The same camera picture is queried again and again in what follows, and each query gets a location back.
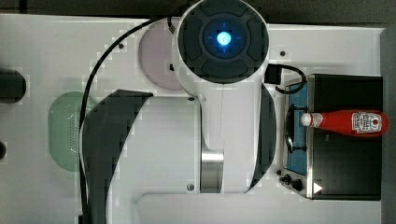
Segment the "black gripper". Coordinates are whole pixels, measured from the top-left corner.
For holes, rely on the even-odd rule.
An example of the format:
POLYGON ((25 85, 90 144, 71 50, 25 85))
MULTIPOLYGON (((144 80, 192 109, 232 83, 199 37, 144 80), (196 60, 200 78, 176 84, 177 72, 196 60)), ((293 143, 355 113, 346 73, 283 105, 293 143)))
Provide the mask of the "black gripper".
POLYGON ((281 83, 281 66, 279 64, 269 64, 266 70, 266 82, 269 84, 281 83))

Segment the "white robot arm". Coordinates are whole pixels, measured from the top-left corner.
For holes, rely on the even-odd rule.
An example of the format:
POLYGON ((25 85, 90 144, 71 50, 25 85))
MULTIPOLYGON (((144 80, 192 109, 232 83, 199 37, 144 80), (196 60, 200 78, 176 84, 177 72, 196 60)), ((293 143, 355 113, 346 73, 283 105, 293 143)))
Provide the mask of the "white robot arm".
POLYGON ((272 163, 270 36, 245 0, 198 0, 174 31, 182 96, 118 90, 80 124, 78 224, 140 224, 149 195, 246 193, 272 163))

